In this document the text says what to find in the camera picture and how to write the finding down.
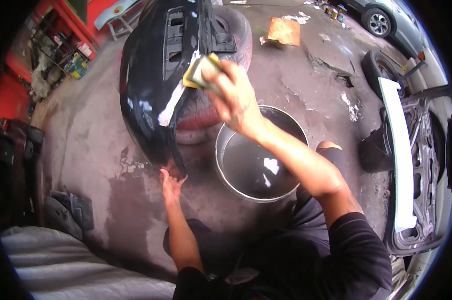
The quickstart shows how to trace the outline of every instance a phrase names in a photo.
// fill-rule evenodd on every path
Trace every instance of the metal bucket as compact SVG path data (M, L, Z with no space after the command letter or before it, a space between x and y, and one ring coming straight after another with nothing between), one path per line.
M288 113L259 105L261 114L285 132L308 145L299 123ZM299 181L271 152L240 135L225 124L216 139L216 170L235 195L253 202L283 199L295 191Z

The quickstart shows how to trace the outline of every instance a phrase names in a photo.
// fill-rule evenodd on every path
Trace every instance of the tools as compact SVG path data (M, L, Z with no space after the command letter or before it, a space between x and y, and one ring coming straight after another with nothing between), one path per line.
M183 85L186 87L192 87L192 88L206 88L213 90L219 97L223 96L223 93L217 87L217 85L213 83L206 82L202 76L201 71L202 70L209 70L213 72L214 74L221 73L223 71L223 67L221 65L221 62L219 61L219 57L211 53L208 56L200 56L198 59L196 59L189 69L186 70L186 72L183 75Z

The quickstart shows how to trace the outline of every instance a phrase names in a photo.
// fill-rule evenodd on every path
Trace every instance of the stained floor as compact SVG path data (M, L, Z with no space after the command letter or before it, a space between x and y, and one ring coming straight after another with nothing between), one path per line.
M298 2L284 3L295 6ZM379 127L381 101L368 87L360 60L372 49L401 62L405 58L353 18L342 28L311 5L234 8L247 17L253 31L248 74L258 103L281 108L296 118L310 147L330 140L343 148L347 182L369 223L382 236L387 173L362 171L356 146ZM311 16L301 25L301 46L281 51L260 45L259 37L267 32L271 17L299 11ZM105 45L88 65L85 77L65 80L47 102L37 106L32 124L45 131L40 183L44 193L67 187L92 200L95 229L86 232L85 239L94 251L113 254L109 257L114 257L116 265L168 279L174 276L175 266L163 250L167 218L159 174L127 132L115 88L114 63L125 39ZM212 142L181 146L180 151L188 170L181 198L187 218L249 240L287 221L294 196L266 204L239 199L216 174Z

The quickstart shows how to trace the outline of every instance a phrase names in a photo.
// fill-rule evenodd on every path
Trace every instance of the person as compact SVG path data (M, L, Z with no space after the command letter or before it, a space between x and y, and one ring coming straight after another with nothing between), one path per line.
M385 299L391 291L388 252L345 181L341 147L311 150L259 112L245 70L223 60L223 73L203 71L226 125L257 142L299 179L289 226L252 245L186 220L181 185L161 169L169 228L164 249L178 275L173 299Z

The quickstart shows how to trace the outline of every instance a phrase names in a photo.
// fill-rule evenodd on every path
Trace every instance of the white car part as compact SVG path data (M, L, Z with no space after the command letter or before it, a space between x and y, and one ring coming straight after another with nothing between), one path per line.
M413 158L409 132L404 117L403 106L399 99L399 83L386 78L378 78L382 98L391 125L394 172L396 178L396 209L394 214L394 230L401 232L414 228L416 217L413 215L414 175Z

